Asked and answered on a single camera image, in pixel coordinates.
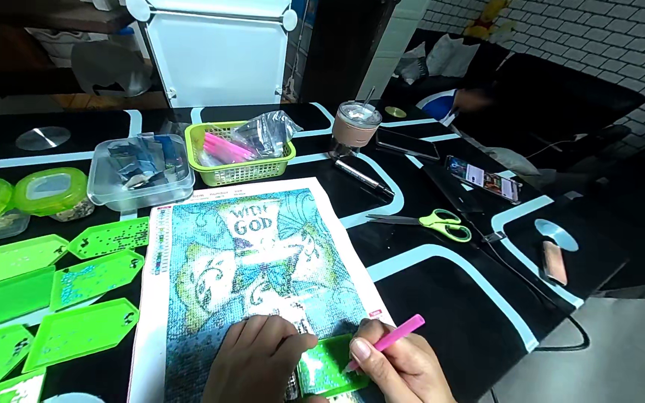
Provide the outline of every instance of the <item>pink diamond pen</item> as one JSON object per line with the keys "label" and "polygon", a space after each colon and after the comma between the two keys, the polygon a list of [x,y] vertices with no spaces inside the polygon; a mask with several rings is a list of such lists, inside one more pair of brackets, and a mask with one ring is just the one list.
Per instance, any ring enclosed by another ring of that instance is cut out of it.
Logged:
{"label": "pink diamond pen", "polygon": [[[393,345],[395,341],[406,337],[408,334],[414,332],[418,327],[422,325],[424,325],[424,318],[418,313],[417,315],[409,318],[404,324],[401,324],[400,327],[391,331],[380,340],[378,340],[377,343],[373,345],[373,347],[375,347],[375,350],[377,350],[378,352],[381,352],[382,350],[387,349],[389,346]],[[343,372],[352,372],[358,368],[360,368],[360,366],[355,360],[353,360],[345,367],[345,371]]]}

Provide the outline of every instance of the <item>gray floor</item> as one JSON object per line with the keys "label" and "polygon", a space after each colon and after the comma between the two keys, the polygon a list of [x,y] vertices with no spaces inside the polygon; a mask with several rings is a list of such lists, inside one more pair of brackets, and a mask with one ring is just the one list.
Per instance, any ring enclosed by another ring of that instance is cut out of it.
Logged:
{"label": "gray floor", "polygon": [[[531,353],[495,386],[499,403],[645,402],[645,299],[591,298],[573,316],[591,347]],[[579,342],[566,321],[542,345]],[[479,401],[492,403],[489,394]]]}

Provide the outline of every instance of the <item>white brick wall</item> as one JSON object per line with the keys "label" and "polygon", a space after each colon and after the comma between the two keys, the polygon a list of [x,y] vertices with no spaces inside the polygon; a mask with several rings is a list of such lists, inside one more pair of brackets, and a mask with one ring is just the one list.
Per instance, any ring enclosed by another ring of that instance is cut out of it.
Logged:
{"label": "white brick wall", "polygon": [[[484,5],[478,0],[431,0],[419,27],[461,34]],[[503,44],[507,49],[645,95],[645,0],[512,0],[496,24],[506,21],[517,24],[512,40]],[[612,149],[629,156],[645,147],[645,104],[622,121],[618,124],[633,134]]]}

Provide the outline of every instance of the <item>scissors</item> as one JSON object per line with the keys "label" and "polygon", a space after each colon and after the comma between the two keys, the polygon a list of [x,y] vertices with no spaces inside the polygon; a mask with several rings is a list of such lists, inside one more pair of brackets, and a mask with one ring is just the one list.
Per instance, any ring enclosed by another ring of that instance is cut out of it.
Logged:
{"label": "scissors", "polygon": [[[432,214],[420,218],[386,215],[367,215],[367,217],[372,218],[371,222],[382,222],[383,224],[422,225],[423,227],[432,228],[458,243],[466,243],[471,239],[470,229],[464,225],[460,225],[461,219],[453,212],[445,209],[435,209]],[[450,230],[462,231],[464,232],[464,236],[458,237],[451,233]]]}

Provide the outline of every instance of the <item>rose gold phone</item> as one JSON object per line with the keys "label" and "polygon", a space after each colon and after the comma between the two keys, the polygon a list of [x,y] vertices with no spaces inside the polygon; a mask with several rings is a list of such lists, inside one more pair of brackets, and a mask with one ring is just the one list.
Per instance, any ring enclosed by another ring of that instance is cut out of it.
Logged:
{"label": "rose gold phone", "polygon": [[566,285],[566,269],[561,248],[550,241],[544,241],[542,246],[544,247],[544,273],[560,285]]}

